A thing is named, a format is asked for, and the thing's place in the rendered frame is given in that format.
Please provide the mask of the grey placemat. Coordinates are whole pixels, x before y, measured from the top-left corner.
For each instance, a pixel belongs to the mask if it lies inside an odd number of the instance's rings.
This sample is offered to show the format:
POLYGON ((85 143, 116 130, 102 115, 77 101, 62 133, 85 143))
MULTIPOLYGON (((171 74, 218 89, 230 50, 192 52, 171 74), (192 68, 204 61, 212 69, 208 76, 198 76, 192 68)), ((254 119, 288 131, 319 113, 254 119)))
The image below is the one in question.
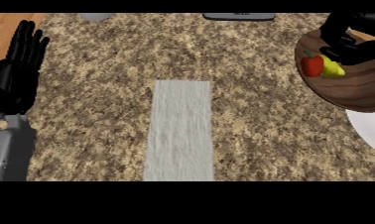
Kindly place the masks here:
POLYGON ((208 81, 155 81, 143 180, 214 180, 208 81))

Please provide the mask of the grey rounded object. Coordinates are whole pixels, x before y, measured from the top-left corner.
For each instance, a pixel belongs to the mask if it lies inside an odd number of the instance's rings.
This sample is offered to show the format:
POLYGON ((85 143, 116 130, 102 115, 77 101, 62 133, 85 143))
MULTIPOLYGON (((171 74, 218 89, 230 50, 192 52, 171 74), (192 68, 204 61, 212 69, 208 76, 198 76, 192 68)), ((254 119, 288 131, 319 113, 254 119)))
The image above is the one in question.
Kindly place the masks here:
POLYGON ((90 22, 99 22, 112 16, 112 13, 81 13, 82 18, 90 22))

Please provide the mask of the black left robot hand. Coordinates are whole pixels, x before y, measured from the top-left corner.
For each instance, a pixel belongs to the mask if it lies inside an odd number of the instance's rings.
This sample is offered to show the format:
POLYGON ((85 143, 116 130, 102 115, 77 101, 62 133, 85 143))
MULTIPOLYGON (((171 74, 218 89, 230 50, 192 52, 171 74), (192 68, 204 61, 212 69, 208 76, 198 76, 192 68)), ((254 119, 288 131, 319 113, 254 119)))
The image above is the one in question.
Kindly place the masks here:
POLYGON ((23 115, 31 109, 38 88, 40 68, 50 38, 22 20, 0 59, 0 114, 23 115))

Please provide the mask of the red bell pepper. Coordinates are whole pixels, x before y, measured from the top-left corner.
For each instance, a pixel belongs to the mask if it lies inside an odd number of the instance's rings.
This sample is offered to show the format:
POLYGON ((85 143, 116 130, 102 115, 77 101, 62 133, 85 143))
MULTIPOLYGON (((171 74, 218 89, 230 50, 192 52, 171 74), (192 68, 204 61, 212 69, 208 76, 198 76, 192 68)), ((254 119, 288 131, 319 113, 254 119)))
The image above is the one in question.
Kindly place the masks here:
POLYGON ((301 72, 308 77, 317 77, 323 70, 323 58, 314 56, 308 51, 304 51, 304 57, 299 60, 301 72))

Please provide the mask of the white rounded object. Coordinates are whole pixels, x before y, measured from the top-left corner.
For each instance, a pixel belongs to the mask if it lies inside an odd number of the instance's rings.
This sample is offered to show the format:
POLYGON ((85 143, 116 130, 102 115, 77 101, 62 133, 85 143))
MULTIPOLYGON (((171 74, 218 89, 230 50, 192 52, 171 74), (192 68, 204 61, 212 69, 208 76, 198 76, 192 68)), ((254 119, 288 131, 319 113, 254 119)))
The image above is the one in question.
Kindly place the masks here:
POLYGON ((375 149, 375 113, 347 110, 345 114, 359 136, 375 149))

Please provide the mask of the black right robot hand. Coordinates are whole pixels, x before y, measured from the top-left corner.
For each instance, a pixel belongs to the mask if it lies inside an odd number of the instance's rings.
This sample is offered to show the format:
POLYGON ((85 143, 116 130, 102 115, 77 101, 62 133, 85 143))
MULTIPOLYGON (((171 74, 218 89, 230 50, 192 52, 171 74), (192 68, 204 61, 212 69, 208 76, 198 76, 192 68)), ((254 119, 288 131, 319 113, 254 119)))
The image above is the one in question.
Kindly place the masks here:
POLYGON ((347 29, 375 37, 375 13, 330 13, 319 27, 320 38, 326 43, 319 51, 342 65, 356 65, 375 59, 375 41, 357 44, 347 29))

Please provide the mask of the yellow pear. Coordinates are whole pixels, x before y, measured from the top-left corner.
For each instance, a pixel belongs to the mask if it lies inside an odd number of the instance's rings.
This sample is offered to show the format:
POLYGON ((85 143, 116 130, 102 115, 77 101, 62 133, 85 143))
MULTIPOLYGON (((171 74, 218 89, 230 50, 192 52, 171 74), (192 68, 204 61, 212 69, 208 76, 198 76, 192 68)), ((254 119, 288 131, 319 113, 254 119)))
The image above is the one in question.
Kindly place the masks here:
POLYGON ((345 75, 345 71, 341 68, 339 64, 332 61, 326 56, 320 56, 323 59, 323 70, 322 75, 323 76, 333 76, 341 77, 345 75))

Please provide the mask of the dark grey flat appliance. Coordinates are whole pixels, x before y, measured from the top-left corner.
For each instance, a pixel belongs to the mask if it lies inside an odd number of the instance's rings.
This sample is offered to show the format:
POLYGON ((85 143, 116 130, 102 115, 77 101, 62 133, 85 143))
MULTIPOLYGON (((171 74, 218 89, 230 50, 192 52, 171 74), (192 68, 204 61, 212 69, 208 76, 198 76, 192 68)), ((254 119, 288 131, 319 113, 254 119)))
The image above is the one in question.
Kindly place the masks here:
POLYGON ((204 13, 202 16, 217 21, 271 21, 276 13, 204 13))

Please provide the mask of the brown wooden bowl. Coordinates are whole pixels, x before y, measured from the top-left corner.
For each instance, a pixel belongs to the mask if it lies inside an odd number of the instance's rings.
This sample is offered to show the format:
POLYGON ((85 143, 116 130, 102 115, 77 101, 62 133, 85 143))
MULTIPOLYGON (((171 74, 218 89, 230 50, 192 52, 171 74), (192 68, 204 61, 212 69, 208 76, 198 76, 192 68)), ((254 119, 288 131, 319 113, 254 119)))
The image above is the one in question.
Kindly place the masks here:
POLYGON ((342 77, 307 77, 302 75, 299 60, 304 51, 314 56, 325 46, 320 32, 313 30, 301 35, 294 48, 294 63, 305 86, 316 95, 338 107, 364 113, 375 112, 375 60, 356 65, 344 65, 342 77))

